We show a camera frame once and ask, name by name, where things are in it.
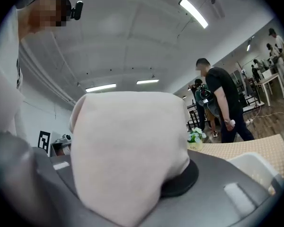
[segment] pink cloth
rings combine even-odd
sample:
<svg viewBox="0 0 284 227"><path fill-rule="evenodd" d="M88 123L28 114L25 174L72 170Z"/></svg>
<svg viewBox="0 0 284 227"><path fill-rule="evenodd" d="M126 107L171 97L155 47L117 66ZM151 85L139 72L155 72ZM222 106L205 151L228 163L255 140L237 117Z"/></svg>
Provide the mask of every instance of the pink cloth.
<svg viewBox="0 0 284 227"><path fill-rule="evenodd" d="M184 101L168 93L86 94L75 105L71 161L78 196L101 216L133 227L165 180L189 164Z"/></svg>

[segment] white flower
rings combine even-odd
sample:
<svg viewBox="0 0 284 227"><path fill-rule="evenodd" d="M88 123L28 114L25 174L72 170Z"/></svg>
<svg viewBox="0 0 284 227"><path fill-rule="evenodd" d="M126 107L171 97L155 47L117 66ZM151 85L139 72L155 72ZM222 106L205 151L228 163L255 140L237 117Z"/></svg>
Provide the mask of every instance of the white flower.
<svg viewBox="0 0 284 227"><path fill-rule="evenodd" d="M202 130L200 128L195 128L195 131L198 132L199 134L202 134Z"/></svg>

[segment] fluorescent light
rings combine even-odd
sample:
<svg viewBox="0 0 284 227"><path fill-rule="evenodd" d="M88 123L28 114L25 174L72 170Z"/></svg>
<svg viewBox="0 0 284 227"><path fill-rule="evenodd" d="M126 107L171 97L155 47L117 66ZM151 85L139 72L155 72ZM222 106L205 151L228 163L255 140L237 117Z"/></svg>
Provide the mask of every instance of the fluorescent light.
<svg viewBox="0 0 284 227"><path fill-rule="evenodd" d="M108 88L113 88L116 87L116 84L110 84L110 85L104 85L104 86L99 86L99 87L91 87L85 89L87 93L98 91L98 90L103 90L103 89L108 89Z"/></svg>
<svg viewBox="0 0 284 227"><path fill-rule="evenodd" d="M137 84L144 84L144 83L153 83L153 82L158 82L159 79L155 80L146 80L146 81L137 81Z"/></svg>
<svg viewBox="0 0 284 227"><path fill-rule="evenodd" d="M191 13L192 16L202 25L203 28L208 26L208 23L203 18L203 16L199 13L199 11L187 0L180 0L179 5L184 7L188 12Z"/></svg>

